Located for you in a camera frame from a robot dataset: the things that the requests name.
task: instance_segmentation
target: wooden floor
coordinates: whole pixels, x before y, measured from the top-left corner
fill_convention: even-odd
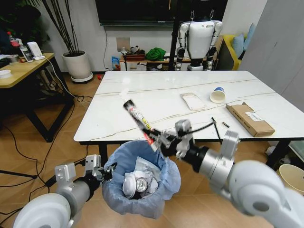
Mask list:
[[[100,80],[96,78],[88,84],[72,84],[67,77],[70,91],[78,95],[92,96]],[[47,126],[54,121],[60,111],[60,105],[54,105],[37,110],[39,117]],[[42,178],[48,180],[54,175],[54,167],[59,164],[78,160],[85,156],[86,147],[74,142],[74,134],[86,112],[86,108],[76,102],[75,110],[58,134],[47,158]],[[51,146],[46,143],[35,127],[25,115],[12,115],[3,123],[9,127],[16,136],[19,150],[39,160],[39,170],[44,157]],[[213,149],[219,149],[218,143],[206,143]],[[108,146],[108,155],[118,145]],[[236,162],[244,159],[266,161],[264,151],[268,147],[266,142],[241,142],[236,153]],[[89,154],[98,154],[97,146],[89,146]],[[166,202],[163,215],[158,220],[144,218],[139,215],[119,215],[112,211],[102,198],[100,190],[95,192],[93,198],[86,203],[82,211],[81,221],[77,227],[90,228],[270,228],[272,227],[263,218],[248,217],[236,211],[229,202],[213,194],[208,186],[208,180],[192,171],[190,165],[176,161],[181,174],[180,191]],[[35,174],[35,162],[21,157],[14,145],[10,133],[6,129],[0,130],[0,167],[7,171]],[[77,167],[78,175],[82,175],[83,167]],[[27,178],[0,175],[0,185],[12,185],[28,180]],[[39,180],[10,188],[0,188],[0,211],[9,212],[24,206],[29,193],[42,186]],[[37,190],[32,199],[47,192],[46,188]],[[7,216],[0,215],[0,222]],[[2,224],[3,227],[12,227],[16,215]]]

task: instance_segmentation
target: pillow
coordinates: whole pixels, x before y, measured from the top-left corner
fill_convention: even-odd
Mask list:
[[[251,41],[251,38],[252,38],[252,36],[253,36],[253,34],[255,32],[255,30],[256,30],[256,25],[254,23],[252,23],[251,26],[250,26],[247,38],[246,38],[246,40],[244,42],[244,51],[247,50],[247,48],[249,46],[249,43]]]
[[[244,34],[243,33],[240,34],[239,36],[233,38],[232,47],[237,55],[237,58],[239,58],[244,49]]]

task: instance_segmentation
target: wall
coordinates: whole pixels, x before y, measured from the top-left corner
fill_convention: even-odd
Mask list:
[[[228,0],[222,34],[248,33],[251,23],[257,25],[266,2],[267,0]]]
[[[268,0],[239,68],[250,71],[302,111],[303,9],[302,0]]]
[[[250,24],[258,21],[266,0],[251,2],[251,0],[228,0],[222,34],[247,32]],[[95,0],[73,0],[70,1],[70,8],[80,49],[88,53],[92,71],[104,71],[106,37],[104,27],[99,25]],[[44,7],[40,7],[39,10],[42,13],[44,27],[50,36],[50,41],[44,45],[43,49],[54,52],[61,70],[67,71],[61,57],[67,49]],[[130,37],[131,46],[138,45],[146,52],[154,47],[170,51],[172,28],[106,27],[106,29],[108,45],[104,60],[105,67],[110,69],[112,68],[111,57],[120,55],[117,52],[116,37]]]

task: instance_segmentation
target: plastic bottle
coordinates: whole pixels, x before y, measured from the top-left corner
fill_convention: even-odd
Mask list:
[[[16,39],[18,41],[18,44],[19,44],[19,48],[20,48],[20,51],[22,52],[24,58],[30,63],[30,62],[33,62],[33,57],[32,57],[32,54],[29,52],[28,48],[23,45],[22,43],[22,40],[21,39]]]
[[[8,36],[9,36],[10,44],[13,47],[19,47],[18,41],[11,35],[11,32],[8,32]]]

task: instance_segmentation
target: green bag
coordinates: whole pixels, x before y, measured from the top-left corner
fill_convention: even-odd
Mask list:
[[[163,57],[165,56],[166,51],[156,47],[151,49],[147,54],[146,54],[146,59],[151,60],[151,61],[160,61],[163,60]]]

